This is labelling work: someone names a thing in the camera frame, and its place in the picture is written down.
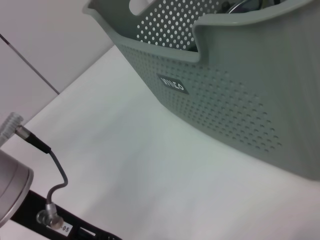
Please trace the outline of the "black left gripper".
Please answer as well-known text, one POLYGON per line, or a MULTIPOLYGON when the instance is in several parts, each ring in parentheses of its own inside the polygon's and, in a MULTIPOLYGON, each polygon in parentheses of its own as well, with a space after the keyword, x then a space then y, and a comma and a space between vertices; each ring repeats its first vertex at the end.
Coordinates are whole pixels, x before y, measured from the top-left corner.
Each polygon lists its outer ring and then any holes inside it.
POLYGON ((54 230, 36 220, 45 209, 46 198, 30 190, 11 220, 49 240, 119 240, 120 237, 104 231, 57 206, 57 213, 64 220, 59 230, 54 230))

